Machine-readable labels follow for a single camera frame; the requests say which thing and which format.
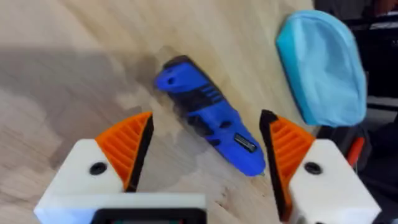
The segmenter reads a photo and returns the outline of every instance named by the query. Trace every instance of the black label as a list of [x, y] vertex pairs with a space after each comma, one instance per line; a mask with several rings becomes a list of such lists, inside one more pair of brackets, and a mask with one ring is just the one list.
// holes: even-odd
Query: black label
[[251, 143], [238, 133], [235, 133], [234, 140], [250, 153], [254, 152], [257, 149], [257, 146], [255, 144]]

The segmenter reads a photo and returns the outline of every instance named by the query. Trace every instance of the white plastic housing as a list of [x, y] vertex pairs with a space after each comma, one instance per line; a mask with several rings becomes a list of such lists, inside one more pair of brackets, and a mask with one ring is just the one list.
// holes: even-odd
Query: white plastic housing
[[[108, 165], [91, 175], [96, 162]], [[123, 183], [94, 139], [78, 141], [43, 194], [34, 213], [42, 224], [89, 224], [100, 208], [200, 208], [201, 194], [124, 193]]]
[[[310, 174], [305, 164], [322, 168]], [[335, 143], [318, 139], [289, 183], [293, 200], [291, 224], [371, 224], [381, 211]]]

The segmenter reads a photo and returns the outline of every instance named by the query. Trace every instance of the wooden table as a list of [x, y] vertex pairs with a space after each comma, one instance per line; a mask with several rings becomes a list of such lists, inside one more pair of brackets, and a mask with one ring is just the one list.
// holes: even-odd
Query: wooden table
[[275, 47], [284, 18], [311, 0], [0, 1], [0, 220], [32, 209], [73, 144], [141, 111], [155, 133], [139, 190], [203, 192], [209, 223], [278, 223], [269, 174], [249, 178], [153, 87], [187, 54], [265, 147], [266, 108], [302, 125]]

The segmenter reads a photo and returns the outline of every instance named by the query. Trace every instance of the black screw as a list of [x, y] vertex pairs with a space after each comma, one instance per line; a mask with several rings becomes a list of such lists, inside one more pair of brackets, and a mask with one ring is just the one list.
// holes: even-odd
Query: black screw
[[108, 166], [104, 162], [96, 162], [90, 167], [91, 175], [100, 175], [106, 171]]
[[313, 175], [319, 175], [322, 173], [322, 168], [315, 162], [308, 162], [304, 165], [304, 169]]
[[167, 80], [167, 83], [168, 83], [169, 85], [171, 85], [171, 84], [174, 83], [174, 81], [175, 81], [174, 78], [169, 78], [169, 79]]

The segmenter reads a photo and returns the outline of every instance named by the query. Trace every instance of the screw hole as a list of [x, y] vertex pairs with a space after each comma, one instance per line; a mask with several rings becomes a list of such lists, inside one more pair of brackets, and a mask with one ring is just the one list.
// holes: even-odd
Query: screw hole
[[322, 173], [322, 168], [315, 162], [308, 162], [304, 165], [304, 169], [313, 175], [319, 175]]
[[223, 121], [221, 124], [220, 124], [220, 128], [229, 128], [230, 126], [231, 126], [231, 122], [230, 121]]
[[96, 162], [90, 167], [91, 175], [100, 175], [106, 171], [108, 166], [104, 162]]
[[175, 79], [174, 79], [174, 78], [169, 78], [169, 80], [167, 80], [167, 83], [168, 83], [169, 85], [173, 84], [174, 82], [175, 82]]

